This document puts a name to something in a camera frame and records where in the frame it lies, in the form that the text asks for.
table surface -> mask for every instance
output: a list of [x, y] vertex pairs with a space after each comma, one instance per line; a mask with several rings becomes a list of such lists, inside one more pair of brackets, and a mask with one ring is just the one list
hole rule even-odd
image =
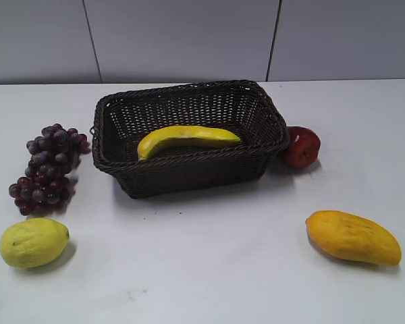
[[[25, 143], [59, 122], [88, 133], [110, 93], [166, 84], [0, 86], [0, 236], [23, 220], [7, 187]], [[269, 82], [288, 125], [321, 138], [304, 172], [270, 166], [257, 182], [132, 200], [84, 156], [76, 195], [52, 218], [71, 244], [50, 265], [0, 257], [0, 324], [405, 323], [405, 80]], [[338, 209], [400, 241], [399, 267], [330, 259], [306, 218]]]

lemon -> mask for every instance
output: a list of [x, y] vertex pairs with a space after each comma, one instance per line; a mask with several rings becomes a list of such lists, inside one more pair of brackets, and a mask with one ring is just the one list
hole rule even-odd
[[150, 159], [163, 149], [173, 146], [205, 146], [216, 149], [239, 145], [234, 133], [221, 128], [202, 126], [168, 126], [154, 130], [138, 144], [138, 158]]
[[38, 267], [55, 260], [68, 242], [69, 230], [62, 223], [32, 218], [5, 230], [0, 240], [0, 253], [12, 267]]

apple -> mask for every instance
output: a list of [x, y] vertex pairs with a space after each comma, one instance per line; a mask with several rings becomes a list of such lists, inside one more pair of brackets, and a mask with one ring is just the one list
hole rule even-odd
[[290, 167], [302, 169], [314, 163], [321, 147], [319, 137], [312, 131], [300, 126], [288, 127], [289, 147], [280, 153], [280, 159]]

wicker basket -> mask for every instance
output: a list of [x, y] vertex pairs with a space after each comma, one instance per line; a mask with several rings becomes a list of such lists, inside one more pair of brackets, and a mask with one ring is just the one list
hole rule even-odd
[[[173, 125], [230, 130], [234, 148], [178, 147], [138, 161], [149, 132]], [[254, 180], [289, 143], [286, 124], [255, 82], [224, 81], [128, 91], [102, 98], [94, 115], [94, 165], [132, 198]]]

yellow banana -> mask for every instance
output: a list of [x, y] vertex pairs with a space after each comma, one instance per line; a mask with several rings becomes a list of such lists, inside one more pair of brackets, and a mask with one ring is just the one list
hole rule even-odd
[[173, 146], [232, 147], [241, 140], [234, 133], [220, 128], [202, 126], [168, 126], [146, 135], [138, 145], [139, 160], [153, 157], [163, 149]]

